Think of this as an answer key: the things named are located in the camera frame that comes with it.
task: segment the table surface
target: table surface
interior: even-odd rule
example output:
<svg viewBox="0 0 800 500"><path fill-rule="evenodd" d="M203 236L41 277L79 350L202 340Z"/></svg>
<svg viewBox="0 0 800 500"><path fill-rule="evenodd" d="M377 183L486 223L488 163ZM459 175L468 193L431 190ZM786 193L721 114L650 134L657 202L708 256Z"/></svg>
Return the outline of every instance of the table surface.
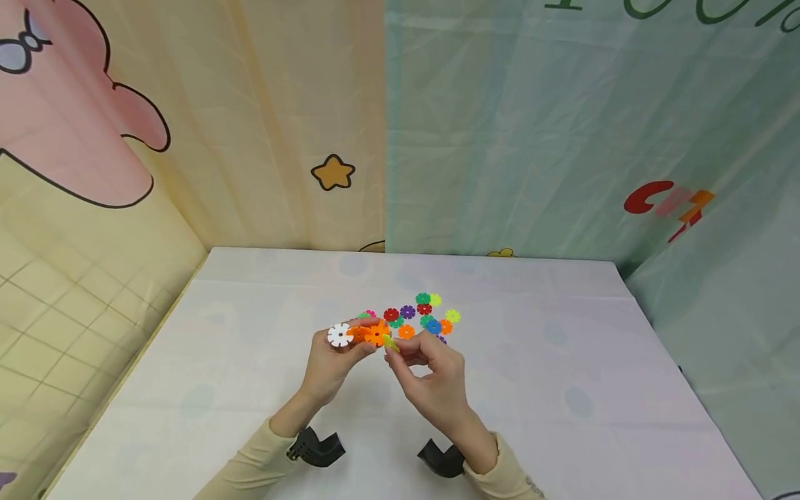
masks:
<svg viewBox="0 0 800 500"><path fill-rule="evenodd" d="M423 291L461 311L470 402L550 500L760 498L608 262L215 248L48 500L192 498L294 392L313 331ZM382 356L312 426L347 453L270 498L478 498L416 457L449 443Z"/></svg>

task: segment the plastic toy pieces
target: plastic toy pieces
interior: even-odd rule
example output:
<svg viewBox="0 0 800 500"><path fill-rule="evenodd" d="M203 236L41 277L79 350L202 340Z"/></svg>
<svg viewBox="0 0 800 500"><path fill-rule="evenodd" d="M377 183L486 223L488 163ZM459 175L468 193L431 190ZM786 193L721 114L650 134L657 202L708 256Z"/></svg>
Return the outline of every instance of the plastic toy pieces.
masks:
<svg viewBox="0 0 800 500"><path fill-rule="evenodd" d="M395 321L397 318L400 318L400 313L393 307L390 307L383 312L383 319L387 320L388 322Z"/></svg>
<svg viewBox="0 0 800 500"><path fill-rule="evenodd" d="M403 316L404 319L412 319L417 315L417 310L414 306L403 306L400 308L400 315Z"/></svg>
<svg viewBox="0 0 800 500"><path fill-rule="evenodd" d="M414 336L414 327L411 325L403 325L398 328L398 337L409 339Z"/></svg>
<svg viewBox="0 0 800 500"><path fill-rule="evenodd" d="M449 309L445 313L445 319L453 324L456 324L461 321L461 314L455 309Z"/></svg>
<svg viewBox="0 0 800 500"><path fill-rule="evenodd" d="M428 323L425 324L425 329L434 335L439 335L442 332L442 324L435 319L430 319Z"/></svg>
<svg viewBox="0 0 800 500"><path fill-rule="evenodd" d="M338 323L328 329L328 342L334 347L344 347L351 343L370 342L376 347L388 346L397 349L391 334L392 329L397 331L400 338L412 338L416 333L414 328L407 323L419 314L419 324L437 338L447 344L445 335L453 332L453 325L461 321L461 314L455 309L449 309L444 314L444 319L436 319L433 309L442 304L442 296L420 292L414 297L416 305L406 305L399 310L393 307L383 312L377 325L348 327L346 323ZM366 310L359 318L378 318L373 310Z"/></svg>
<svg viewBox="0 0 800 500"><path fill-rule="evenodd" d="M394 349L397 352L400 352L400 348L398 347L397 344L394 343L394 340L392 339L391 335L383 334L381 335L381 338L383 339L384 346L387 346L391 349Z"/></svg>
<svg viewBox="0 0 800 500"><path fill-rule="evenodd" d="M364 338L370 334L370 329L366 326L354 326L347 331L348 335L353 336L353 342L358 344L364 342Z"/></svg>
<svg viewBox="0 0 800 500"><path fill-rule="evenodd" d="M383 347L383 335L391 336L389 325L381 320L377 325L367 327L369 333L364 335L364 342L372 342L375 347Z"/></svg>
<svg viewBox="0 0 800 500"><path fill-rule="evenodd" d="M353 341L353 336L349 334L350 326L347 323L336 323L328 329L328 342L333 347L344 347Z"/></svg>

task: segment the yellow star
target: yellow star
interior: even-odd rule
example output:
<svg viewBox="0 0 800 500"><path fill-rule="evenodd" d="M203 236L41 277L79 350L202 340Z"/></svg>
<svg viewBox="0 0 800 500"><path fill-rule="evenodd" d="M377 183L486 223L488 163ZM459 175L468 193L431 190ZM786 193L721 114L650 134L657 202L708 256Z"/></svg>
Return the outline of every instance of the yellow star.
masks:
<svg viewBox="0 0 800 500"><path fill-rule="evenodd" d="M347 189L352 186L350 176L355 172L355 167L342 162L338 154L332 154L324 163L311 169L311 175L319 182L325 191L335 187Z"/></svg>
<svg viewBox="0 0 800 500"><path fill-rule="evenodd" d="M511 248L504 248L499 252L489 252L489 257L513 257L514 251Z"/></svg>

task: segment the red letter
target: red letter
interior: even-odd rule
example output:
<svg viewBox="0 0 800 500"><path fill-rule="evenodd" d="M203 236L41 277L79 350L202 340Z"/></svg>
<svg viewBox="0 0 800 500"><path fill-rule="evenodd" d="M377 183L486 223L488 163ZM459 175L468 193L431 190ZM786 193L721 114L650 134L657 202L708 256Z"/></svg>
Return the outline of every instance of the red letter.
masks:
<svg viewBox="0 0 800 500"><path fill-rule="evenodd" d="M648 203L647 199L654 194L662 193L672 189L675 183L672 181L652 181L640 187L630 194L625 200L625 210L632 214L646 214L653 208L652 203Z"/></svg>

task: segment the orange snowflake block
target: orange snowflake block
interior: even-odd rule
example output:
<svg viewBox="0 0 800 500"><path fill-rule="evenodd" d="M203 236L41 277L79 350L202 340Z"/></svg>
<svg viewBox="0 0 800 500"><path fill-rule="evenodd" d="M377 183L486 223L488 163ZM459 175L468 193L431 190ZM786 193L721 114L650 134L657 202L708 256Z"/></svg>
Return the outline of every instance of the orange snowflake block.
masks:
<svg viewBox="0 0 800 500"><path fill-rule="evenodd" d="M453 323L443 319L439 322L442 325L442 335L448 335L451 331L453 331Z"/></svg>
<svg viewBox="0 0 800 500"><path fill-rule="evenodd" d="M372 342L375 347L383 346L383 338L381 335L392 335L389 325L381 320L377 325L372 325L367 328L369 332L364 335L364 342Z"/></svg>
<svg viewBox="0 0 800 500"><path fill-rule="evenodd" d="M414 336L414 327L411 325L403 325L398 328L398 336L408 340Z"/></svg>
<svg viewBox="0 0 800 500"><path fill-rule="evenodd" d="M353 343L364 342L364 338L370 334L370 329L366 326L353 326L347 331L348 335L353 335Z"/></svg>

